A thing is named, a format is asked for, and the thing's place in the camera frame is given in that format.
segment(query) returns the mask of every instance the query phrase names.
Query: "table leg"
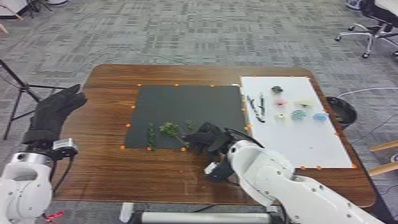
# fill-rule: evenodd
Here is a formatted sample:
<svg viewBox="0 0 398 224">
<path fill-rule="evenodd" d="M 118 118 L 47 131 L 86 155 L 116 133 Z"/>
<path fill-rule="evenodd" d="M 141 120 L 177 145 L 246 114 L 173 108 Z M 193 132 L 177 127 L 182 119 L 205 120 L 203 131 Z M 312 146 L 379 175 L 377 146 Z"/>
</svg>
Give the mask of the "table leg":
<svg viewBox="0 0 398 224">
<path fill-rule="evenodd" d="M 125 202 L 121 205 L 121 216 L 120 216 L 121 222 L 129 223 L 132 214 L 134 214 L 134 203 Z"/>
</svg>

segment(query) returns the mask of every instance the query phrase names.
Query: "dark gray mat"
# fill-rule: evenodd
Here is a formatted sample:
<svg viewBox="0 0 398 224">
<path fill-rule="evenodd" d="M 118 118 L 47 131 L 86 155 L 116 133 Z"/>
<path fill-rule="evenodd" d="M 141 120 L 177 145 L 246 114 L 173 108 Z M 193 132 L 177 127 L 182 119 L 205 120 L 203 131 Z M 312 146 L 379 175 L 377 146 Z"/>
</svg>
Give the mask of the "dark gray mat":
<svg viewBox="0 0 398 224">
<path fill-rule="evenodd" d="M 244 131 L 239 87 L 145 86 L 139 90 L 132 127 L 127 132 L 127 148 L 148 146 L 150 123 L 155 125 L 157 148 L 180 148 L 180 141 L 161 133 L 159 126 L 173 122 L 187 133 L 189 120 L 196 122 L 196 128 L 205 122 L 212 122 L 221 128 L 230 127 Z"/>
</svg>

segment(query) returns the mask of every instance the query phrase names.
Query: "small toy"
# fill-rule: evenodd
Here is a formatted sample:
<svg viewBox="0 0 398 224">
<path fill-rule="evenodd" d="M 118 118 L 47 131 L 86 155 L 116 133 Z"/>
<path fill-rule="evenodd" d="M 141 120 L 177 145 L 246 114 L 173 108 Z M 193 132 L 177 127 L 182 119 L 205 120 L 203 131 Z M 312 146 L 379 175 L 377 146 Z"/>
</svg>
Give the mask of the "small toy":
<svg viewBox="0 0 398 224">
<path fill-rule="evenodd" d="M 280 119 L 285 119 L 285 114 L 276 114 L 276 117 L 278 117 Z"/>
<path fill-rule="evenodd" d="M 283 92 L 281 86 L 274 86 L 271 90 L 276 94 L 280 94 Z"/>
<path fill-rule="evenodd" d="M 292 113 L 292 119 L 303 120 L 304 117 L 306 117 L 306 112 L 303 110 L 296 110 Z"/>
<path fill-rule="evenodd" d="M 283 99 L 276 99 L 274 103 L 278 106 L 283 106 L 288 102 Z"/>
<path fill-rule="evenodd" d="M 315 101 L 312 99 L 303 99 L 296 101 L 303 107 L 312 107 L 315 105 Z"/>
<path fill-rule="evenodd" d="M 313 116 L 313 118 L 315 118 L 317 121 L 326 121 L 328 120 L 328 117 L 329 116 L 328 116 L 326 113 L 317 113 L 315 116 Z"/>
</svg>

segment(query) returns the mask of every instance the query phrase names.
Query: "white board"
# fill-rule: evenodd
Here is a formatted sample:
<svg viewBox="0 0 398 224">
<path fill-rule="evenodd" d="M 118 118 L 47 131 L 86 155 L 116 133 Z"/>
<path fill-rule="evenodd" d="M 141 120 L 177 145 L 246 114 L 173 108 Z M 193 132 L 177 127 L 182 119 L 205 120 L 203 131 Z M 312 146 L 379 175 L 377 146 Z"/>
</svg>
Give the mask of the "white board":
<svg viewBox="0 0 398 224">
<path fill-rule="evenodd" d="M 283 93 L 272 92 L 272 87 L 281 86 Z M 242 77 L 242 92 L 255 99 L 258 113 L 260 94 L 265 98 L 265 123 L 256 119 L 249 100 L 246 108 L 253 137 L 265 148 L 280 151 L 290 159 L 296 167 L 308 168 L 352 168 L 352 161 L 345 146 L 336 136 L 333 122 L 315 120 L 313 115 L 324 112 L 324 106 L 313 89 L 310 78 L 306 77 Z M 276 105 L 276 100 L 285 100 L 283 106 Z M 313 106 L 303 106 L 303 100 Z M 292 119 L 292 112 L 303 110 L 306 117 L 303 120 Z"/>
</svg>

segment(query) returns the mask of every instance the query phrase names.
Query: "gray carpet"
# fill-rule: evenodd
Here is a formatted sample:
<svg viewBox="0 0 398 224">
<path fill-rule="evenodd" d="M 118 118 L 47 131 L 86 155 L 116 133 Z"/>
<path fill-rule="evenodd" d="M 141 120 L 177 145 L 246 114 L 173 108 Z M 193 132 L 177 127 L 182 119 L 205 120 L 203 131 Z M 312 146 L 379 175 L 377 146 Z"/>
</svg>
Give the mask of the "gray carpet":
<svg viewBox="0 0 398 224">
<path fill-rule="evenodd" d="M 0 33 L 0 56 L 27 81 L 63 86 L 84 83 L 93 67 L 105 63 L 303 66 L 317 75 L 326 94 L 336 96 L 361 88 L 398 85 L 392 46 L 379 43 L 365 60 L 367 40 L 345 37 L 335 42 L 354 22 L 374 24 L 338 0 L 73 0 L 34 19 L 27 14 L 26 21 L 2 21 L 11 34 Z M 17 89 L 0 80 L 0 131 L 15 96 Z M 398 92 L 388 90 L 345 96 L 360 112 L 345 131 L 352 142 L 398 113 L 397 97 Z M 31 108 L 24 99 L 22 111 Z M 367 168 L 398 153 L 397 149 L 368 151 L 370 146 L 398 139 L 397 122 L 398 116 L 354 144 Z M 15 123 L 10 140 L 0 141 L 2 164 L 22 148 L 26 129 L 27 119 Z M 397 174 L 374 178 L 383 193 L 398 184 Z M 398 215 L 398 187 L 384 199 Z M 193 211 L 198 207 L 145 208 Z M 59 223 L 116 223 L 116 203 L 54 202 L 52 211 L 59 210 L 66 211 Z"/>
</svg>

